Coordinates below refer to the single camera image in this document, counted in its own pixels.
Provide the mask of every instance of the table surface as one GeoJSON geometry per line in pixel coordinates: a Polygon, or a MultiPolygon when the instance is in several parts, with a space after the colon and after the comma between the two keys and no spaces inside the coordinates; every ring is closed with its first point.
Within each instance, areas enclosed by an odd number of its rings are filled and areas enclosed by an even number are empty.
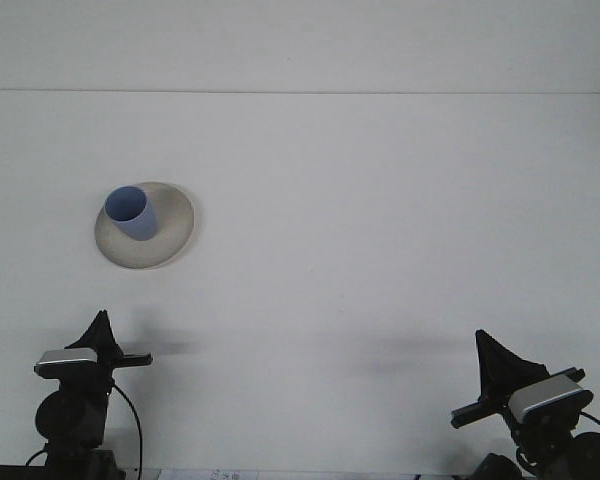
{"type": "MultiPolygon", "coordinates": [[[[600,417],[600,95],[0,92],[0,463],[41,447],[32,372],[101,308],[148,467],[472,471],[513,456],[473,332],[588,373],[600,417]],[[170,264],[98,251],[106,195],[190,196],[170,264]]],[[[107,447],[137,462],[111,397],[107,447]]]]}

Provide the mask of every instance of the mounted camera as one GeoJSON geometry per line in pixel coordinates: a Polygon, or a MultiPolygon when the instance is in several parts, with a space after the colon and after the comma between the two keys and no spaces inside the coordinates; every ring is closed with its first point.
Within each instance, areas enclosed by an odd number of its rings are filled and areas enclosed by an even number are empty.
{"type": "MultiPolygon", "coordinates": [[[[481,394],[478,402],[452,412],[460,428],[499,414],[518,446],[518,463],[542,480],[600,480],[600,433],[571,431],[593,400],[577,382],[584,370],[550,375],[538,363],[519,358],[484,330],[476,332],[481,394]]],[[[469,480],[521,480],[508,458],[489,454],[469,480]]]]}
{"type": "Polygon", "coordinates": [[[150,365],[151,354],[125,355],[116,343],[106,310],[80,339],[46,352],[34,366],[42,378],[60,380],[58,391],[38,407],[36,428],[48,442],[49,480],[123,480],[113,452],[94,450],[104,438],[113,370],[150,365]]]}

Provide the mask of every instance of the white wall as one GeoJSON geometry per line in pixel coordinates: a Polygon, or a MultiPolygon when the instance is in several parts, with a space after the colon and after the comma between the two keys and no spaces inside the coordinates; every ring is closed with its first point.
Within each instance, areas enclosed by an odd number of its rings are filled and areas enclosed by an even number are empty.
{"type": "MultiPolygon", "coordinates": [[[[511,454],[499,419],[449,425],[479,393],[477,328],[584,367],[600,416],[600,95],[9,90],[600,91],[600,2],[462,5],[0,2],[0,463],[43,444],[55,384],[32,364],[100,308],[155,355],[116,375],[151,467],[466,472],[511,454]],[[481,28],[504,43],[481,50],[481,28]],[[195,236],[170,265],[120,269],[93,223],[146,180],[190,195],[195,236]]],[[[133,465],[119,398],[107,436],[133,465]]]]}
{"type": "Polygon", "coordinates": [[[600,0],[0,1],[0,88],[600,92],[600,0]]]}

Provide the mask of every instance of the blue cup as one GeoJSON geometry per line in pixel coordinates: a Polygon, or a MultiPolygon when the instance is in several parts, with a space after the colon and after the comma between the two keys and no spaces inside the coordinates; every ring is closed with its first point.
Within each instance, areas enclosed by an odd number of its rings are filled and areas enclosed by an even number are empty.
{"type": "Polygon", "coordinates": [[[158,230],[153,206],[138,187],[115,189],[104,203],[104,211],[111,221],[134,240],[149,240],[158,230]]]}

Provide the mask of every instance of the camera mount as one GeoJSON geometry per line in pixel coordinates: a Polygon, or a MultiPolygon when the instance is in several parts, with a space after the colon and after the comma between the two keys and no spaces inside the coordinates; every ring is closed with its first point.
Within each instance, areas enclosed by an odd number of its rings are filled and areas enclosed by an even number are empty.
{"type": "Polygon", "coordinates": [[[62,350],[45,352],[34,366],[60,388],[36,413],[36,428],[48,442],[44,451],[49,480],[123,480],[113,452],[95,450],[104,438],[113,370],[150,365],[150,353],[125,355],[116,343],[106,310],[101,310],[80,339],[62,350]]]}

